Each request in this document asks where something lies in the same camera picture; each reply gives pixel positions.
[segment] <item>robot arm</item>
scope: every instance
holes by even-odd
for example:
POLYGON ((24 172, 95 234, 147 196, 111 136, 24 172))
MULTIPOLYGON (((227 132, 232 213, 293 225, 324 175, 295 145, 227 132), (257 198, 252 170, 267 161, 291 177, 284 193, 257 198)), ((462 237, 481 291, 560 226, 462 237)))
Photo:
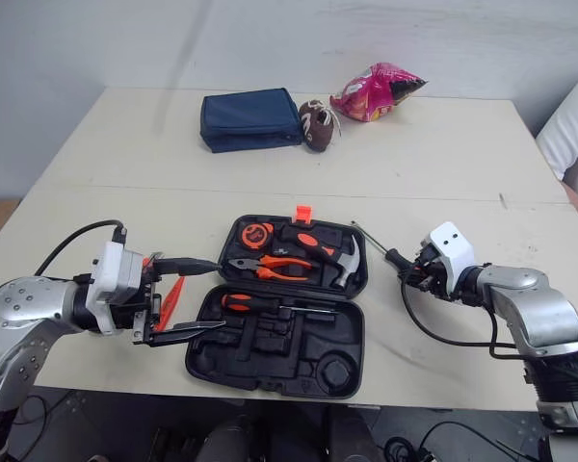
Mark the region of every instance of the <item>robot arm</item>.
POLYGON ((17 408, 28 396, 49 349, 63 335, 91 330, 103 335, 133 331, 135 344, 151 347, 188 342, 223 322, 186 322, 154 331, 161 297, 154 285, 162 274, 201 274, 217 270, 213 262, 191 258, 151 258, 107 242, 92 273, 72 280, 22 277, 0 287, 0 461, 17 408))
MULTIPOLYGON (((398 268, 403 285, 482 306, 502 318, 519 353, 504 358, 524 361, 525 379, 536 388, 543 423, 567 436, 578 434, 578 313, 549 286, 543 272, 477 265, 473 247, 451 222, 422 242, 414 263, 394 249, 386 258, 398 268)), ((569 448, 569 441, 578 441, 578 436, 569 440, 564 435, 551 438, 549 444, 569 448)), ((544 460, 553 460, 552 455, 544 460)))

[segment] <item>chip bag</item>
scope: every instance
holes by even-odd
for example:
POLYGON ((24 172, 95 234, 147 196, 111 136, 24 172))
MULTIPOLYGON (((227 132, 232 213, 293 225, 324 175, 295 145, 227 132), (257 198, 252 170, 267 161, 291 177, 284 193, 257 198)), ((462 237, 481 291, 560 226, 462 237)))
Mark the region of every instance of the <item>chip bag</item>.
POLYGON ((370 122, 389 113, 424 85, 426 81, 394 64, 376 63, 330 96, 329 104, 347 117, 370 122))

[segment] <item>orange tape measure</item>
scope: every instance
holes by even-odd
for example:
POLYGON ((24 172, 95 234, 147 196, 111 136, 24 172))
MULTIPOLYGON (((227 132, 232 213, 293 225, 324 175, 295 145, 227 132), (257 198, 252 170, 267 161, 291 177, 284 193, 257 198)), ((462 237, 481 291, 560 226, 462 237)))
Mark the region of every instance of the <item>orange tape measure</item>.
POLYGON ((268 244, 274 233, 270 223, 249 224, 242 230, 242 244, 252 250, 259 250, 268 244))

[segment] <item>claw hammer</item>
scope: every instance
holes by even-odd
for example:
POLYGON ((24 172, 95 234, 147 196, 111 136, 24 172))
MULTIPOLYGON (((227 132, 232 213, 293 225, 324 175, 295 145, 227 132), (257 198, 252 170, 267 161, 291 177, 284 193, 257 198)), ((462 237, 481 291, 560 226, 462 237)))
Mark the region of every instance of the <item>claw hammer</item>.
POLYGON ((342 253, 334 247, 327 247, 321 244, 321 242, 311 234, 296 229, 293 226, 285 226, 281 238, 283 240, 293 241, 303 247, 308 253, 341 267, 342 272, 334 281, 334 285, 338 287, 344 288, 347 285, 349 276, 356 272, 357 267, 359 267, 359 246, 354 235, 351 236, 354 242, 354 253, 352 254, 342 253))

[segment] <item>blue pouch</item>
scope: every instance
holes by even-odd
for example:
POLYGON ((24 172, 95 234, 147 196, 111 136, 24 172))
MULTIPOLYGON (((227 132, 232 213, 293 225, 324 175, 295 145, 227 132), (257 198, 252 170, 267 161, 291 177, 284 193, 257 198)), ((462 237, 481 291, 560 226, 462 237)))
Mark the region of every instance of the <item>blue pouch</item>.
POLYGON ((296 104, 286 89, 205 96, 201 137, 212 152, 300 144, 296 104))

